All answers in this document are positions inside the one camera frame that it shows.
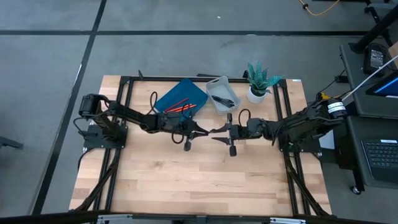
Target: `succulent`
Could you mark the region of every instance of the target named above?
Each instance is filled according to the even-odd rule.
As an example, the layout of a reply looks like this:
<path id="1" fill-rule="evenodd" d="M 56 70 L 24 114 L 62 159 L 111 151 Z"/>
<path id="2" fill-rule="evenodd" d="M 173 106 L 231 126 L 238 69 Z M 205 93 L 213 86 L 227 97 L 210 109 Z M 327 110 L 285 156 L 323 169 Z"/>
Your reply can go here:
<path id="1" fill-rule="evenodd" d="M 267 88 L 275 85 L 282 78 L 282 76 L 273 76 L 267 78 L 268 68 L 262 71 L 260 62 L 257 63 L 256 72 L 250 63 L 248 63 L 248 70 L 248 81 L 252 88 L 253 94 L 256 96 L 263 96 L 266 93 L 271 93 L 271 91 L 267 90 Z"/>

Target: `blue bin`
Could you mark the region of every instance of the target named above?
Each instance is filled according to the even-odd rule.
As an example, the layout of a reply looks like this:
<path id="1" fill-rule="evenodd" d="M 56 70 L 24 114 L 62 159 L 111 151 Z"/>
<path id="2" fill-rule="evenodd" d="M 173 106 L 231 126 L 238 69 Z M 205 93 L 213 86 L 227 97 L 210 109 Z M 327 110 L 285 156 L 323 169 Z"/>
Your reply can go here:
<path id="1" fill-rule="evenodd" d="M 184 114 L 191 114 L 192 116 L 194 116 L 195 113 L 198 112 L 200 108 L 205 105 L 208 96 L 204 91 L 199 89 L 199 87 L 197 87 L 191 80 L 184 78 L 156 102 L 155 109 L 158 112 L 163 113 L 164 110 L 170 108 L 171 106 L 184 100 L 185 98 L 188 98 L 188 100 L 184 101 L 175 108 L 189 103 L 196 105 L 196 107 L 190 108 L 183 112 Z"/>

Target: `gray container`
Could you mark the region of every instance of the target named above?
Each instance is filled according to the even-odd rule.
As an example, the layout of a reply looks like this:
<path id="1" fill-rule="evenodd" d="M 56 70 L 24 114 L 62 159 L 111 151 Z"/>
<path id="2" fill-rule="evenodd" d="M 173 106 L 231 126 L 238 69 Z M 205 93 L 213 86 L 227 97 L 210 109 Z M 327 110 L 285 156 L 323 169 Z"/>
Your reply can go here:
<path id="1" fill-rule="evenodd" d="M 226 76 L 216 78 L 215 80 L 206 83 L 206 93 L 219 115 L 224 115 L 230 111 L 236 110 L 242 103 L 242 100 L 236 96 L 235 92 L 229 85 L 228 78 Z M 227 106 L 213 100 L 211 97 L 212 95 L 232 100 L 235 106 L 228 108 Z"/>

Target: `wooden tabletop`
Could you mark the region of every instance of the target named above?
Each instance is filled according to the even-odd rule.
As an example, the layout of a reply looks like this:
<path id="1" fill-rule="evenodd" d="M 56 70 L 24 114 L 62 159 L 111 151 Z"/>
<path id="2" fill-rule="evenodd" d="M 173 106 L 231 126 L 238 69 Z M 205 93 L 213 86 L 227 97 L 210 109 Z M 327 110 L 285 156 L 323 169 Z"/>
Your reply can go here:
<path id="1" fill-rule="evenodd" d="M 116 99 L 120 76 L 104 76 L 100 94 Z M 157 91 L 166 94 L 177 82 L 135 81 L 130 108 L 147 113 L 149 96 Z M 203 91 L 205 83 L 195 83 Z M 243 108 L 252 118 L 277 120 L 274 95 L 267 95 L 260 104 L 248 102 L 247 83 L 231 83 L 242 99 L 233 112 L 233 123 Z M 287 80 L 292 112 L 306 106 L 300 80 Z M 280 91 L 284 116 L 284 99 Z M 247 114 L 242 115 L 246 124 Z M 199 126 L 210 130 L 220 128 L 226 116 L 220 116 L 208 101 L 195 115 Z M 282 153 L 277 142 L 265 139 L 236 141 L 238 155 L 229 156 L 229 148 L 210 137 L 192 141 L 191 151 L 183 144 L 174 144 L 170 134 L 147 134 L 139 126 L 128 123 L 126 147 L 122 150 L 111 210 L 123 213 L 168 213 L 207 215 L 291 216 L 289 188 Z M 213 136 L 227 136 L 219 133 Z M 76 208 L 88 196 L 98 181 L 104 149 L 94 149 L 82 160 L 70 208 Z M 311 154 L 301 153 L 305 182 L 322 208 L 330 213 L 322 169 Z M 299 210 L 303 213 L 301 197 L 296 186 Z M 102 196 L 101 208 L 105 196 Z"/>

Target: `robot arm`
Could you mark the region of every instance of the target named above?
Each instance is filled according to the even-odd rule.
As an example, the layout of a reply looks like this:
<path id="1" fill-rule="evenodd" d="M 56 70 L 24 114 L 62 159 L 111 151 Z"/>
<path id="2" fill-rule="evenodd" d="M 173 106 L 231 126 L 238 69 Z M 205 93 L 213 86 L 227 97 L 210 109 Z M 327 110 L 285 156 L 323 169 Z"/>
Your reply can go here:
<path id="1" fill-rule="evenodd" d="M 288 144 L 281 148 L 298 147 L 308 139 L 318 139 L 345 120 L 346 109 L 340 100 L 329 99 L 315 101 L 292 116 L 280 121 L 267 121 L 261 118 L 249 118 L 246 125 L 232 124 L 232 114 L 227 115 L 228 122 L 211 133 L 229 132 L 228 138 L 213 138 L 230 146 L 230 156 L 236 156 L 234 140 L 265 138 L 274 141 L 278 136 Z"/>
<path id="2" fill-rule="evenodd" d="M 105 111 L 101 109 L 102 101 L 108 107 Z M 111 121 L 108 116 L 115 116 L 137 124 L 142 130 L 150 134 L 166 132 L 172 135 L 185 136 L 187 137 L 187 142 L 185 143 L 186 151 L 190 149 L 190 141 L 192 139 L 207 136 L 209 133 L 199 127 L 191 116 L 182 120 L 183 115 L 178 112 L 142 114 L 127 106 L 111 101 L 103 95 L 89 94 L 84 96 L 80 105 L 79 115 L 84 119 L 92 119 L 100 127 L 102 138 L 113 142 L 123 138 L 123 131 L 118 121 L 115 119 Z M 81 134 L 83 136 L 90 135 L 90 133 L 84 131 Z"/>

